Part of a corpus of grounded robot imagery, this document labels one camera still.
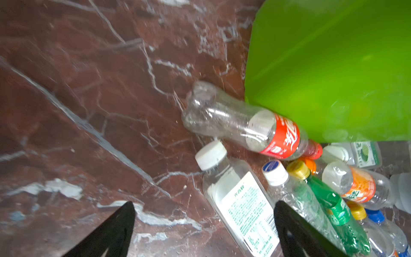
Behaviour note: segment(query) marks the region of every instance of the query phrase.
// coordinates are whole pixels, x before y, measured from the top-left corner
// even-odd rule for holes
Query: red marble floor
[[[180,116],[197,79],[243,98],[261,4],[2,1],[0,256],[61,256],[116,201],[136,206],[129,256],[241,256],[202,193],[210,139]],[[267,160],[225,145],[255,171]]]

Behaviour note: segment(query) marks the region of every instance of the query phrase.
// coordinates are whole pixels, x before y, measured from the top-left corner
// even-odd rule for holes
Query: green plastic bin
[[[267,0],[245,100],[318,142],[411,139],[411,0]]]

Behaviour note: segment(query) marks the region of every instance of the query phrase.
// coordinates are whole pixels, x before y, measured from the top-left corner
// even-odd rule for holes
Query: red bottle label
[[[277,159],[290,157],[300,143],[300,129],[292,120],[275,115],[277,122],[275,135],[266,149],[260,153]]]

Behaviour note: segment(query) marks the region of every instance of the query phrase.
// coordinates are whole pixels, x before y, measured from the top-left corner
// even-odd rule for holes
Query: yellow bottle cap
[[[287,166],[288,173],[298,179],[306,179],[311,172],[303,161],[295,160]]]
[[[354,219],[362,220],[367,217],[367,213],[365,212],[364,207],[362,207],[358,203],[354,201],[348,201],[347,205],[348,205],[348,208],[350,208],[351,214],[353,215]]]

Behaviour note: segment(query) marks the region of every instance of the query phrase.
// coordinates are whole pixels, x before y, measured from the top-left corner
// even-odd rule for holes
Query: green plastic bottle
[[[296,160],[290,163],[287,171],[291,176],[305,180],[325,209],[332,226],[341,238],[345,251],[349,256],[355,254],[369,255],[371,246],[367,234],[351,215],[344,200],[324,182],[311,176],[305,163]]]

